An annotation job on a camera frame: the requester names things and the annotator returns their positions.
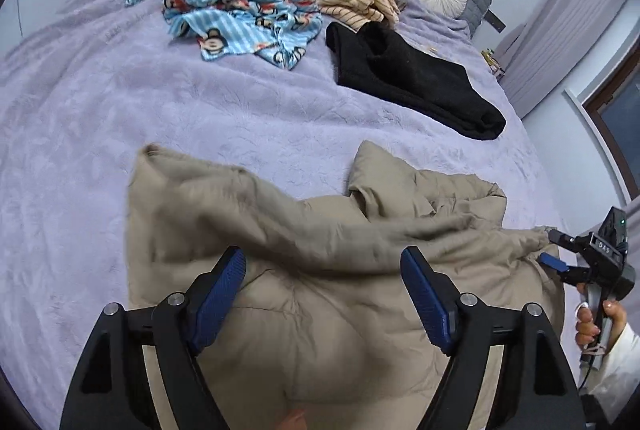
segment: black folded clothing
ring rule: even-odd
[[[338,84],[414,109],[473,139],[495,139],[506,121],[471,87],[466,70],[409,46],[379,22],[358,33],[337,22],[326,44],[338,57]]]

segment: human hand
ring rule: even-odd
[[[578,284],[578,291],[584,294],[584,284]],[[604,312],[613,322],[611,327],[611,336],[607,343],[607,352],[609,352],[620,338],[620,334],[626,327],[626,311],[620,302],[606,300],[603,303]],[[593,323],[593,313],[588,307],[581,307],[578,310],[578,323],[575,325],[577,334],[575,342],[580,346],[585,346],[594,342],[595,337],[600,334],[600,328]]]
[[[294,410],[290,412],[276,430],[306,430],[305,411]]]

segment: blue striped cartoon clothing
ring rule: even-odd
[[[127,0],[132,6],[142,0]],[[255,53],[293,68],[318,35],[316,0],[162,0],[169,33],[196,37],[204,60]]]

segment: purple blanket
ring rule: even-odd
[[[561,225],[465,22],[408,0],[398,31],[466,67],[507,120],[494,141],[337,86],[324,29],[290,72],[249,54],[204,62],[193,40],[168,35],[160,0],[124,2],[72,0],[0,61],[0,363],[43,429],[58,426],[102,306],[127,303],[127,183],[146,143],[245,166],[305,198],[343,193],[370,139],[417,168],[497,182],[506,227]]]

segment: silver screw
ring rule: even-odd
[[[468,305],[469,307],[471,307],[478,303],[478,297],[473,293],[463,293],[462,295],[460,295],[460,301],[464,305]]]
[[[184,295],[182,293],[173,293],[169,295],[169,298],[166,300],[169,302],[169,305],[180,305],[184,302]]]
[[[104,306],[104,309],[102,310],[102,312],[106,315],[114,315],[118,312],[118,309],[120,309],[120,306],[118,304],[116,304],[116,302],[111,302],[110,304],[107,304],[106,306]]]
[[[527,311],[529,311],[529,314],[532,316],[542,315],[542,307],[534,302],[527,304]]]

